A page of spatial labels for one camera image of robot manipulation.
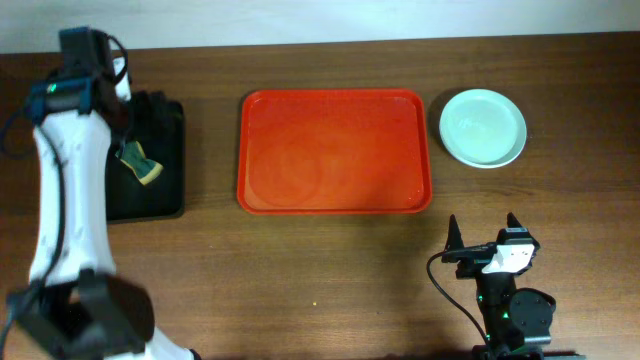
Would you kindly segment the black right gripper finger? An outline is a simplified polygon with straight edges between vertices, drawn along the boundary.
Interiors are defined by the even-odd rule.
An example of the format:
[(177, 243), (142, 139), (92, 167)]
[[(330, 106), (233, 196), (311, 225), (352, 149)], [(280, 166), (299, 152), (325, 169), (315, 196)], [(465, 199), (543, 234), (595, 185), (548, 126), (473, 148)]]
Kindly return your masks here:
[(533, 252), (537, 252), (540, 248), (539, 242), (531, 235), (529, 230), (519, 222), (512, 212), (507, 214), (506, 235), (507, 244), (532, 244), (534, 246)]
[(464, 248), (461, 232), (459, 229), (456, 216), (452, 214), (449, 217), (448, 233), (444, 250), (446, 252), (457, 251)]

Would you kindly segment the green yellow sponge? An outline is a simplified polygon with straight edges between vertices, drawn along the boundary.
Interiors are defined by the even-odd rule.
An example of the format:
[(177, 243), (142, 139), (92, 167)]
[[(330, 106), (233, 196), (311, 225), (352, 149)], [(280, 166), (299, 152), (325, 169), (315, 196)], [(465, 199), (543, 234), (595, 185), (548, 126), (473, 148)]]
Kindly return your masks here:
[(138, 141), (124, 144), (116, 152), (116, 157), (131, 170), (143, 186), (155, 181), (164, 170), (162, 164), (146, 156), (142, 145)]

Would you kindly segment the light green plate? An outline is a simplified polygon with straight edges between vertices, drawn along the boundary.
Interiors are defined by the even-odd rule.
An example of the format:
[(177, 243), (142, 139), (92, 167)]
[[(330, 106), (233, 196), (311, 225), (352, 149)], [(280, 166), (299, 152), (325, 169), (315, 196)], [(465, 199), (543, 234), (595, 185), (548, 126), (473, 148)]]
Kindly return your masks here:
[(459, 162), (480, 169), (506, 166), (525, 148), (528, 129), (518, 106), (488, 89), (470, 89), (443, 107), (439, 134), (446, 150)]

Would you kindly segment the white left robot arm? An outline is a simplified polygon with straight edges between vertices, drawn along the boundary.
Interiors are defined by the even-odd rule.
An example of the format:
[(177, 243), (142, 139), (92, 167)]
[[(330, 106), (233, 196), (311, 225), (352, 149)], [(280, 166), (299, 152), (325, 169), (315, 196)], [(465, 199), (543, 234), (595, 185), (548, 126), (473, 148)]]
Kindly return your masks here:
[[(56, 359), (193, 359), (193, 349), (159, 329), (146, 290), (118, 276), (111, 254), (108, 151), (140, 122), (116, 92), (127, 79), (112, 62), (116, 45), (99, 30), (61, 31), (61, 64), (27, 100), (41, 165), (40, 225), (29, 284), (8, 297), (9, 322)], [(132, 250), (171, 295), (185, 334), (206, 339), (214, 320), (239, 319), (246, 305), (253, 322), (274, 332), (297, 301), (331, 284), (327, 269), (314, 273), (300, 255), (318, 249), (326, 227), (290, 219), (243, 223), (226, 214), (215, 222), (227, 235), (249, 237), (222, 264), (220, 280), (203, 273), (199, 249), (171, 259), (177, 243), (168, 235)]]

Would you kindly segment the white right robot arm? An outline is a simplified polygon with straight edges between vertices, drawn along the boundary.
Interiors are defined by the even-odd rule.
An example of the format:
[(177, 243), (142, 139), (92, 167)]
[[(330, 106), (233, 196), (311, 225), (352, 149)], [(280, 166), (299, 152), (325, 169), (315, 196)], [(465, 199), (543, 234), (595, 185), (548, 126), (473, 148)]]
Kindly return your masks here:
[(539, 242), (509, 213), (496, 240), (466, 246), (455, 216), (449, 218), (444, 250), (433, 256), (456, 265), (458, 280), (476, 283), (475, 301), (482, 322), (472, 319), (484, 343), (472, 349), (474, 359), (581, 359), (581, 354), (546, 352), (552, 340), (556, 300), (532, 288), (519, 288), (515, 279), (528, 271)]

